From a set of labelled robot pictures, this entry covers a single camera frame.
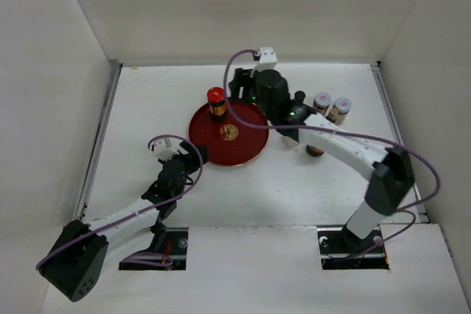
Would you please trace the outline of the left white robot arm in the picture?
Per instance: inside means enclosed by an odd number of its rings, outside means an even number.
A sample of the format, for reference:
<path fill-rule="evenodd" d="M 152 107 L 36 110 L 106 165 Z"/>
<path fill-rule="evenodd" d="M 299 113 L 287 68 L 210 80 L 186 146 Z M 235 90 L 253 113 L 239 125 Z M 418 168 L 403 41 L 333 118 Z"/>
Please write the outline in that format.
<path fill-rule="evenodd" d="M 178 150 L 163 140 L 155 141 L 151 150 L 162 168 L 144 194 L 107 217 L 89 223 L 69 222 L 37 264 L 38 273 L 70 301 L 87 296 L 107 267 L 129 262 L 142 249 L 149 254 L 163 250 L 163 221 L 197 183 L 191 175 L 201 176 L 208 161 L 206 146 L 187 140 L 180 143 Z"/>

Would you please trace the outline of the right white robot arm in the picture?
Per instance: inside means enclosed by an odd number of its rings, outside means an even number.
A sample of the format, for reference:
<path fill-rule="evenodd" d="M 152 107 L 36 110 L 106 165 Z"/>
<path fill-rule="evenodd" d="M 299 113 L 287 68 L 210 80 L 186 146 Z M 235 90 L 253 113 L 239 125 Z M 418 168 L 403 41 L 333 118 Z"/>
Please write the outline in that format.
<path fill-rule="evenodd" d="M 230 100 L 255 104 L 280 134 L 314 146 L 357 171 L 368 182 L 364 200 L 343 226 L 341 243 L 352 252 L 368 243 L 372 230 L 396 213 L 415 183 L 408 152 L 398 144 L 376 146 L 369 138 L 351 137 L 305 104 L 301 90 L 290 93 L 287 80 L 275 69 L 252 74 L 238 68 L 225 80 Z"/>

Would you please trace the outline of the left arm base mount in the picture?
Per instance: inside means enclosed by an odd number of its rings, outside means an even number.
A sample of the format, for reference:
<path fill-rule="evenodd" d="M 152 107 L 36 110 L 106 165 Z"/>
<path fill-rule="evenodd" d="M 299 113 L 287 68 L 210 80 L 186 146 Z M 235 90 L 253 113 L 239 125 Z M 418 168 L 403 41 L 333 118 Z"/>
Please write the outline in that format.
<path fill-rule="evenodd" d="M 188 228 L 168 228 L 159 224 L 150 228 L 149 246 L 121 261 L 120 271 L 183 271 L 186 269 Z"/>

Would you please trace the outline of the clear salt grinder black top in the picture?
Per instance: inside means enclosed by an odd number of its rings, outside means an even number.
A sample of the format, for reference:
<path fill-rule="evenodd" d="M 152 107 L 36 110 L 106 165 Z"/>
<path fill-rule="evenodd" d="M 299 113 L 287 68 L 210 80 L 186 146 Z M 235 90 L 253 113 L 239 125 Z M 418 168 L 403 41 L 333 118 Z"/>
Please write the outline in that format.
<path fill-rule="evenodd" d="M 298 146 L 300 143 L 290 137 L 283 136 L 283 143 L 290 148 Z"/>

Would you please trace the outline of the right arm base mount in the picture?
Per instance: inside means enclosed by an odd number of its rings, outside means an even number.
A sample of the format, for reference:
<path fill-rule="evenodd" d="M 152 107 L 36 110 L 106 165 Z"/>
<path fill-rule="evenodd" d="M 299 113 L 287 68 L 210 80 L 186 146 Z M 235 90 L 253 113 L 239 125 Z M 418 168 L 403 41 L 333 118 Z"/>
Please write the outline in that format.
<path fill-rule="evenodd" d="M 376 228 L 364 239 L 349 238 L 341 227 L 317 230 L 323 270 L 389 270 L 381 231 Z"/>

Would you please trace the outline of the red-lid dark sauce jar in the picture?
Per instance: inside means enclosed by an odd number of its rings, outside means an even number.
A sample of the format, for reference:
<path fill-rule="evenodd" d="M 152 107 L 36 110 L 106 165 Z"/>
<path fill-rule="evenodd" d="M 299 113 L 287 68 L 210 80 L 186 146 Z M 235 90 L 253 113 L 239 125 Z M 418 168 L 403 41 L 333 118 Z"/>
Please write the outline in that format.
<path fill-rule="evenodd" d="M 210 116 L 215 121 L 223 121 L 227 116 L 224 89 L 212 87 L 207 91 Z"/>

